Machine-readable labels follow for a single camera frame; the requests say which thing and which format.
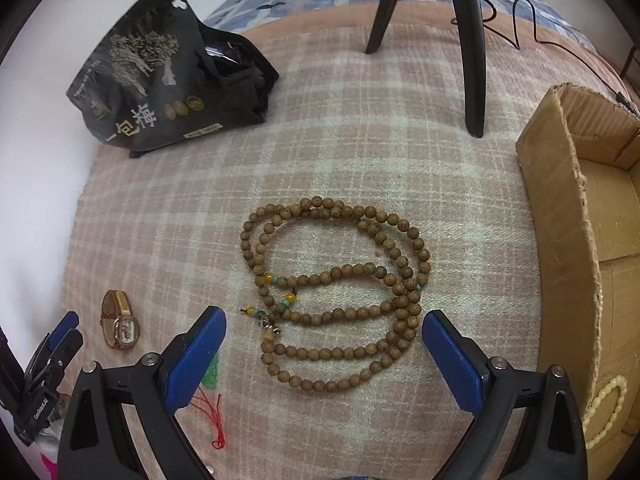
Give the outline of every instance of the plaid blanket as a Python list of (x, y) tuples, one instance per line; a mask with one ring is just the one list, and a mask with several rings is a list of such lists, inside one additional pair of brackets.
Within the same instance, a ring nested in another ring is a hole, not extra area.
[[(432, 27), (437, 15), (429, 12), (439, 6), (441, 20)], [(208, 304), (222, 307), (228, 330), (217, 388), (209, 393), (222, 395), (224, 449), (210, 445), (216, 432), (201, 412), (177, 413), (218, 480), (431, 478), (470, 421), (419, 339), (396, 365), (345, 394), (304, 394), (266, 374), (260, 329), (239, 311), (258, 301), (238, 239), (258, 205), (319, 194), (399, 212), (420, 229), (433, 255), (423, 309), (442, 309), (488, 355), (536, 367), (538, 254), (514, 140), (550, 84), (571, 80), (604, 89), (569, 56), (530, 43), (519, 52), (487, 36), (486, 134), (474, 139), (464, 125), (450, 6), (399, 2), (380, 51), (366, 56), (375, 10), (376, 4), (323, 9), (251, 31), (281, 75), (266, 124), (188, 140), (139, 160), (104, 146), (79, 200), (64, 307), (78, 312), (85, 343), (68, 369), (69, 391), (84, 362), (132, 364), (161, 351)], [(269, 253), (271, 268), (285, 275), (369, 260), (391, 265), (367, 237), (332, 222), (295, 224)], [(102, 338), (100, 302), (110, 288), (127, 292), (142, 327), (128, 352), (108, 349)], [(331, 310), (384, 299), (370, 283), (347, 280), (303, 291), (297, 305)], [(389, 325), (388, 318), (320, 330), (286, 324), (283, 340), (332, 348), (376, 340)], [(354, 363), (289, 369), (328, 379)], [(134, 413), (127, 415), (150, 478), (162, 478)], [(492, 474), (517, 423), (514, 416)]]

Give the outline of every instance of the black packaging bag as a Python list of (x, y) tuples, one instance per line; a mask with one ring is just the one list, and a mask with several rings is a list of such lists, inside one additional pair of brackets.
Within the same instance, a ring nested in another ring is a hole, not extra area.
[(139, 156), (263, 122), (277, 79), (247, 38), (202, 24), (185, 0), (138, 0), (66, 95), (97, 139)]

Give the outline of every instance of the metal screw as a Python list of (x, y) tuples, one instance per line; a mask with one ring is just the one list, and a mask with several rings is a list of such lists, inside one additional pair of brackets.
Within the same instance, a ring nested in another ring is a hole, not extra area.
[(84, 373), (90, 374), (96, 369), (97, 366), (98, 363), (96, 363), (95, 361), (89, 361), (87, 364), (82, 366), (82, 371)]
[(158, 354), (156, 354), (155, 352), (149, 352), (148, 354), (144, 354), (142, 356), (142, 359), (140, 359), (142, 361), (142, 364), (145, 366), (153, 366), (154, 364), (156, 364), (158, 362)]
[(564, 371), (564, 368), (562, 368), (560, 365), (553, 365), (551, 367), (551, 373), (556, 377), (560, 378), (560, 377), (564, 377), (564, 374), (566, 372)]
[(509, 364), (507, 362), (507, 359), (500, 356), (492, 357), (491, 359), (489, 359), (489, 362), (491, 363), (491, 366), (496, 370), (505, 370), (507, 365)]

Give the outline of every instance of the blue clamp pad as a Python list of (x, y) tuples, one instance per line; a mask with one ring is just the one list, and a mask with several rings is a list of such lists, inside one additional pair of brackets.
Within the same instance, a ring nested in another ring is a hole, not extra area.
[(60, 320), (58, 326), (53, 329), (53, 332), (49, 335), (49, 343), (47, 344), (47, 348), (50, 352), (53, 352), (56, 349), (56, 346), (60, 344), (62, 338), (66, 335), (69, 330), (73, 330), (78, 326), (80, 320), (78, 319), (78, 314), (76, 314), (73, 310), (70, 310), (65, 314), (65, 317)]
[(478, 416), (484, 406), (485, 387), (482, 375), (461, 348), (468, 338), (460, 335), (442, 311), (432, 310), (422, 322), (422, 340), (460, 409)]
[(226, 333), (226, 317), (222, 309), (207, 307), (188, 333), (174, 338), (164, 351), (178, 352), (175, 364), (166, 373), (164, 406), (172, 415), (191, 401)]

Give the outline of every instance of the cardboard box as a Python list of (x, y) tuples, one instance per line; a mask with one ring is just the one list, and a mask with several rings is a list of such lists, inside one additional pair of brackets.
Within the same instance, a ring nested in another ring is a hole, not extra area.
[[(612, 378), (627, 381), (618, 418), (587, 453), (590, 479), (604, 479), (640, 416), (640, 121), (593, 91), (555, 86), (516, 152), (540, 256), (538, 369), (568, 371), (583, 419)], [(619, 395), (614, 388), (602, 400), (587, 442), (605, 428)]]

